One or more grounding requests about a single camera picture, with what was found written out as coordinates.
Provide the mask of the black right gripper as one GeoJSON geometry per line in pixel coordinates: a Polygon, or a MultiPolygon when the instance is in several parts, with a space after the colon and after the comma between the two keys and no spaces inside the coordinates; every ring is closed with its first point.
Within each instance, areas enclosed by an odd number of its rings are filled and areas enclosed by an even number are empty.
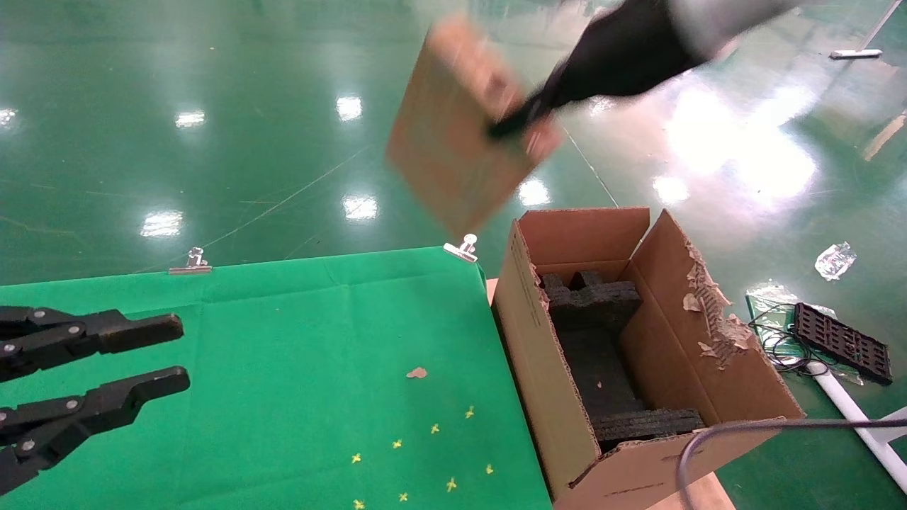
{"type": "Polygon", "coordinates": [[[574,101],[595,96],[641,96],[664,81],[705,64],[668,1],[625,1],[594,19],[573,51],[525,102],[487,127],[490,139],[520,135],[574,101]]]}

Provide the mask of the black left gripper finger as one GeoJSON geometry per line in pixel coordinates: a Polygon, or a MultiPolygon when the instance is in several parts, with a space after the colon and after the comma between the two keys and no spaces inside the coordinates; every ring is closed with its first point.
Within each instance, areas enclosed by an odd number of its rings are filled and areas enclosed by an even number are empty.
{"type": "Polygon", "coordinates": [[[1,307],[1,381],[95,354],[135,351],[181,338],[175,314],[128,319],[117,310],[72,315],[47,307],[1,307]]]}
{"type": "Polygon", "coordinates": [[[1,419],[1,494],[54,468],[92,436],[132,425],[149,401],[190,387],[185,368],[159,369],[108,382],[84,396],[4,407],[1,419]]]}

